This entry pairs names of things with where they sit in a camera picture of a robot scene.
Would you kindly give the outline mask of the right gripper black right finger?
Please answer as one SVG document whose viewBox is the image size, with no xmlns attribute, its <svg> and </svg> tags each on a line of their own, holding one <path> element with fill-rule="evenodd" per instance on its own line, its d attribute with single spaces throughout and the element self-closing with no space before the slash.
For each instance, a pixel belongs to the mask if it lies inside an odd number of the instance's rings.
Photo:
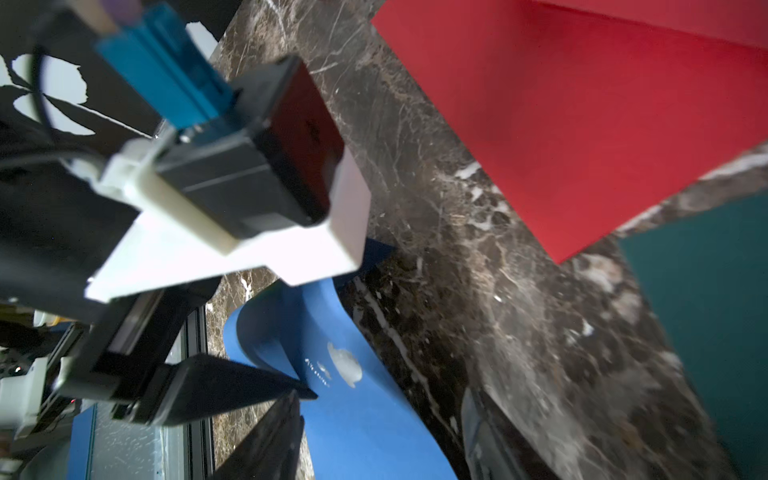
<svg viewBox="0 0 768 480">
<path fill-rule="evenodd" d="M 483 390 L 467 387 L 461 404 L 465 460 L 473 480 L 557 479 L 558 475 Z"/>
</svg>

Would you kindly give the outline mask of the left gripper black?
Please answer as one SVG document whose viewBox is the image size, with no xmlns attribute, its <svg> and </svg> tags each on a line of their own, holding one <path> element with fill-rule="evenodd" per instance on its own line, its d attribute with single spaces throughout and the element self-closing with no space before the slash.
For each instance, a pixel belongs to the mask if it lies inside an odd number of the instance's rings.
<svg viewBox="0 0 768 480">
<path fill-rule="evenodd" d="M 77 321 L 77 351 L 54 363 L 46 428 L 74 399 L 114 403 L 118 421 L 179 425 L 174 390 L 182 365 L 167 355 L 188 315 L 227 274 L 266 267 L 291 286 L 347 274 L 363 260 L 371 193 L 350 154 L 338 165 L 331 210 L 320 224 L 206 245 L 165 213 L 131 209 L 95 193 L 56 161 L 1 162 L 1 301 Z M 296 391 L 280 371 L 203 355 L 203 411 L 210 417 Z"/>
</svg>

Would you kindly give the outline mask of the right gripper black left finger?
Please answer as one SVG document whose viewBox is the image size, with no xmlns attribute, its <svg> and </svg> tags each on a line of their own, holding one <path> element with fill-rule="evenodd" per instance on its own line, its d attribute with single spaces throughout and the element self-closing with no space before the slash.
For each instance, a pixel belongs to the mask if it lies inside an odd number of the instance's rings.
<svg viewBox="0 0 768 480">
<path fill-rule="evenodd" d="M 281 396 L 210 479 L 295 479 L 304 425 L 297 392 Z"/>
</svg>

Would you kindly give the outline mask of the blue envelope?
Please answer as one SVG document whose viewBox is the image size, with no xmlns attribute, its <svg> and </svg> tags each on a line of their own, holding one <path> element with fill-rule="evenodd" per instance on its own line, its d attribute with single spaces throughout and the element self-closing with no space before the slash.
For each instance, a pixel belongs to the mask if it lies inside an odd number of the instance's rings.
<svg viewBox="0 0 768 480">
<path fill-rule="evenodd" d="M 347 314 L 352 274 L 291 287 L 281 280 L 223 327 L 233 361 L 276 370 L 317 393 L 301 411 L 318 479 L 453 479 L 456 474 Z"/>
</svg>

